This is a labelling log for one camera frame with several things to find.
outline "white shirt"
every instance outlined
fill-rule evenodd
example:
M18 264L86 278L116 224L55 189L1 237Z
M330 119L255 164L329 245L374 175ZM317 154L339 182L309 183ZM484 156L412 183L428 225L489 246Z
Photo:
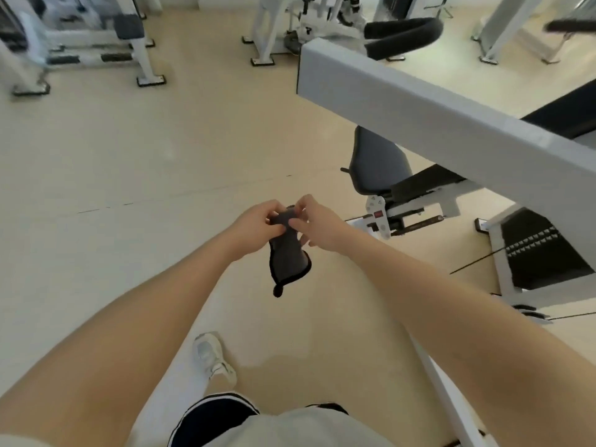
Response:
M392 447L375 431L339 411L300 408L280 415L253 415L208 447ZM0 447L50 447L39 441L0 435Z

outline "person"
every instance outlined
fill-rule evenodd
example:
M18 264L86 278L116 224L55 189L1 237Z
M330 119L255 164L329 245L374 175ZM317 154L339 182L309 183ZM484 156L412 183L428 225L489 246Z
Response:
M284 232L269 201L169 269L123 294L42 358L0 399L0 444L115 447L127 441L221 274ZM458 385L501 447L596 445L596 369L498 299L344 223L311 195L290 226L302 245L345 255L387 309ZM231 387L219 341L199 336L204 373ZM259 414L233 392L207 395L173 427L174 447L388 446L339 404Z

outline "floor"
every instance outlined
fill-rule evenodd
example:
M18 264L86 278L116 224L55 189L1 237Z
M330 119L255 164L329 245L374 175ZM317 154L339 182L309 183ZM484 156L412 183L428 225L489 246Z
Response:
M596 76L592 38L570 44L553 66L515 44L501 65L481 64L468 36L482 12L454 14L439 42L392 66L515 116ZM240 43L250 21L250 13L224 11L150 18L151 58L165 87L138 89L131 68L70 71L50 76L44 99L0 100L0 393L98 309L256 202L289 205L311 192L341 217L362 214L363 197L339 172L354 126L295 95L293 57L250 67L254 51ZM408 156L414 170L429 165ZM444 270L484 255L488 239L473 231L473 218L511 202L487 189L460 202L462 216L391 244ZM218 332L240 390L264 412L335 400L396 445L453 439L406 332L361 272L337 255L309 253L311 273L279 300L267 250L231 266L131 445L163 445L201 396L190 342L204 331ZM490 260L457 276L498 291ZM596 335L589 318L575 330L564 329L569 321L556 326L582 350Z

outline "shorts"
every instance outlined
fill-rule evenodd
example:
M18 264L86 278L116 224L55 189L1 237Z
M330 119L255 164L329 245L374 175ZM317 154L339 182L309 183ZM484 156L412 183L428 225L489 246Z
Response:
M347 414L337 403L323 403L319 408ZM259 410L246 397L236 392L224 392L199 400L191 406L170 435L168 447L200 447L235 428Z

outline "black seat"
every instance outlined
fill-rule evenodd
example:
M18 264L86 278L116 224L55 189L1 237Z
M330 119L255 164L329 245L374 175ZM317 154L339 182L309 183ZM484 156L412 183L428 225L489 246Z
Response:
M348 169L356 192L381 195L412 175L404 152L391 141L361 126L354 131L354 152Z

